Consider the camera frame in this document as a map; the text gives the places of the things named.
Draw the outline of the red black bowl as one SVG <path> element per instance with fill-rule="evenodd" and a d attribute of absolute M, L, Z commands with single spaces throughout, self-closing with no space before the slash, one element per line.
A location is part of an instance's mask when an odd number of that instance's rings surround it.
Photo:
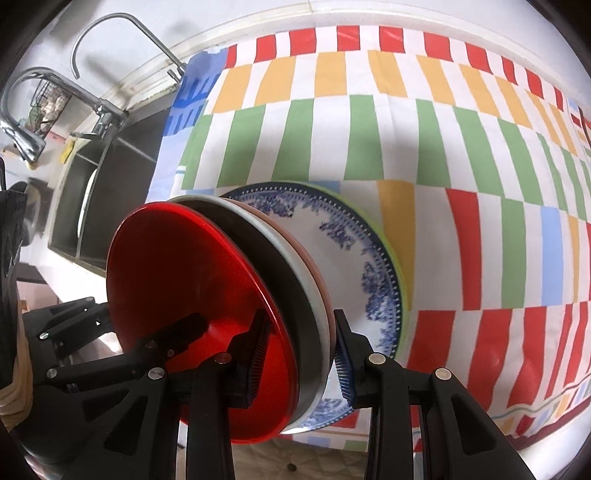
<path fill-rule="evenodd" d="M 297 405 L 297 360 L 269 288 L 211 220 L 172 202 L 145 204 L 117 228 L 107 256 L 109 313 L 125 352 L 152 343 L 171 373 L 192 370 L 269 318 L 270 336 L 252 405 L 229 412 L 230 439 L 273 438 Z"/>

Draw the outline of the green plate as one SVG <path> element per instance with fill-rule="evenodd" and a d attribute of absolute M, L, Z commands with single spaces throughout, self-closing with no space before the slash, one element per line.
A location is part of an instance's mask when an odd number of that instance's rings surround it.
<path fill-rule="evenodd" d="M 366 335 L 375 350 L 396 356 L 404 337 L 406 296 L 398 262 L 382 225 L 377 187 L 372 183 L 313 182 L 314 211 L 329 213 L 318 221 L 322 274 L 335 305 L 349 325 Z"/>

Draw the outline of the white bowl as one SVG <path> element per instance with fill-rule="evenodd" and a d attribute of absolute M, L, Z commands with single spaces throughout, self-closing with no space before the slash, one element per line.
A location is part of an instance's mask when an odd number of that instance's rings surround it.
<path fill-rule="evenodd" d="M 300 374 L 297 406 L 283 431 L 296 432 L 321 402 L 331 369 L 329 315 L 312 268 L 301 257 L 301 248 L 294 247 L 279 227 L 249 205 L 206 195 L 176 197 L 172 201 L 197 211 L 221 228 L 245 253 L 279 307 Z"/>

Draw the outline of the blue white plate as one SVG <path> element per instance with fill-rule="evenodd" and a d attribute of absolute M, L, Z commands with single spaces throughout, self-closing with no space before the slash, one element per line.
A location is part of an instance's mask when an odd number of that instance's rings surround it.
<path fill-rule="evenodd" d="M 301 433 L 339 421 L 352 409 L 332 364 L 335 321 L 394 356 L 402 333 L 403 295 L 394 261 L 363 216 L 332 192 L 267 182 L 228 192 L 228 236 L 259 270 L 294 338 L 300 399 L 287 424 Z"/>

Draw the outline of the pink bowl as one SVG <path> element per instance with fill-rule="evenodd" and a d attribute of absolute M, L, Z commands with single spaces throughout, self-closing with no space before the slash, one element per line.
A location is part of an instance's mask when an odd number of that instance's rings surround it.
<path fill-rule="evenodd" d="M 320 290 L 321 292 L 322 302 L 324 302 L 325 312 L 327 312 L 328 316 L 329 340 L 331 340 L 331 354 L 335 354 L 335 344 L 337 344 L 337 331 L 335 331 L 335 316 L 334 311 L 332 311 L 332 301 L 331 297 L 329 296 L 329 290 L 327 288 L 327 285 L 325 285 L 325 281 L 322 279 L 321 271 L 318 270 L 318 266 L 315 265 L 314 259 L 311 258 L 311 255 L 308 254 L 308 251 L 305 250 L 304 246 L 301 245 L 300 241 L 298 241 L 297 238 L 291 235 L 286 228 L 277 223 L 276 220 L 273 220 L 272 217 L 264 214 L 263 212 L 260 212 L 259 210 L 256 210 L 256 208 L 253 208 L 248 204 L 239 202 L 238 200 L 228 198 L 228 201 L 242 207 L 246 211 L 249 211 L 249 213 L 252 213 L 252 215 L 256 215 L 256 217 L 259 217 L 260 220 L 263 220 L 271 227 L 273 227 L 274 230 L 279 232 L 280 235 L 283 236 L 283 238 L 290 243 L 290 246 L 293 247 L 295 251 L 297 251 L 298 255 L 301 256 L 301 259 L 303 259 L 304 264 L 307 265 L 308 270 L 310 270 L 311 275 L 314 277 L 315 284 L 317 284 L 318 286 L 318 290 Z"/>

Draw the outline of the steel kitchen sink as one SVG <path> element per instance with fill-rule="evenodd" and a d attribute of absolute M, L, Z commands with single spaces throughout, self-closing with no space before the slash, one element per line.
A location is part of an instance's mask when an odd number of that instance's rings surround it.
<path fill-rule="evenodd" d="M 173 95 L 130 111 L 104 138 L 77 148 L 67 161 L 49 248 L 100 276 L 124 218 L 146 199 Z"/>

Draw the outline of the chrome pull-down faucet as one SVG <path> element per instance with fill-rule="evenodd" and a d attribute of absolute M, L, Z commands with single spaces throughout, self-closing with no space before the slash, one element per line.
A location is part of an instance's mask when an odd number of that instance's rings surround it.
<path fill-rule="evenodd" d="M 26 80 L 38 80 L 38 88 L 26 118 L 16 120 L 9 110 L 12 89 Z M 11 138 L 21 158 L 29 165 L 37 163 L 45 146 L 45 137 L 61 116 L 68 102 L 76 98 L 97 116 L 90 132 L 72 132 L 87 140 L 102 139 L 111 127 L 119 127 L 127 112 L 99 98 L 73 81 L 47 67 L 33 67 L 11 78 L 1 93 L 1 128 Z"/>

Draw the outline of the colourful striped cloth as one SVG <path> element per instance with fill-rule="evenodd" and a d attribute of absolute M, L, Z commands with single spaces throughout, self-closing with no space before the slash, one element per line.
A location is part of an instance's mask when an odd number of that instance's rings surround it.
<path fill-rule="evenodd" d="M 332 299 L 407 367 L 446 366 L 517 446 L 590 404 L 590 116 L 477 45 L 389 26 L 247 39 L 188 63 L 147 197 L 263 182 L 337 193 L 387 238 L 396 323 L 367 249 L 337 243 Z"/>

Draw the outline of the thin gooseneck faucet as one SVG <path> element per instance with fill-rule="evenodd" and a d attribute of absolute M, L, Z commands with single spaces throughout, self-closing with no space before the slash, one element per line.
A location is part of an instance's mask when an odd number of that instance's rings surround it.
<path fill-rule="evenodd" d="M 90 32 L 96 29 L 99 25 L 111 21 L 125 21 L 131 24 L 150 44 L 156 48 L 164 57 L 166 57 L 171 64 L 167 70 L 167 75 L 176 83 L 179 84 L 186 71 L 186 64 L 183 63 L 151 30 L 149 30 L 138 18 L 134 15 L 124 12 L 110 13 L 90 23 L 76 38 L 70 53 L 70 70 L 75 79 L 80 78 L 80 71 L 77 63 L 77 55 L 80 45 Z M 112 47 L 122 47 L 124 53 L 138 53 L 139 47 L 133 41 L 131 35 L 121 33 L 121 28 L 112 28 L 108 34 L 112 40 L 108 41 L 108 45 Z"/>

